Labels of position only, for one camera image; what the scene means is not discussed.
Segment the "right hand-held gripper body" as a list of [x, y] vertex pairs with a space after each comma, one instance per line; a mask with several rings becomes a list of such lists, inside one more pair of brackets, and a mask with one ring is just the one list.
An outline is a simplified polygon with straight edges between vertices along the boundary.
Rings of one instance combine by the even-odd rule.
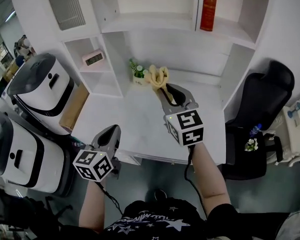
[[165, 114], [164, 121], [168, 132], [181, 147], [188, 147], [203, 141], [204, 124], [197, 108]]

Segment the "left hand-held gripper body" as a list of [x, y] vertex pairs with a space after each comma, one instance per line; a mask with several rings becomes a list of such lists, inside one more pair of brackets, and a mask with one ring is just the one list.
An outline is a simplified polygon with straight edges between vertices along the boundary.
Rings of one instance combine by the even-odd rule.
[[86, 180], [102, 182], [107, 176], [119, 177], [121, 163], [115, 157], [119, 144], [99, 146], [83, 144], [76, 155], [73, 166]]

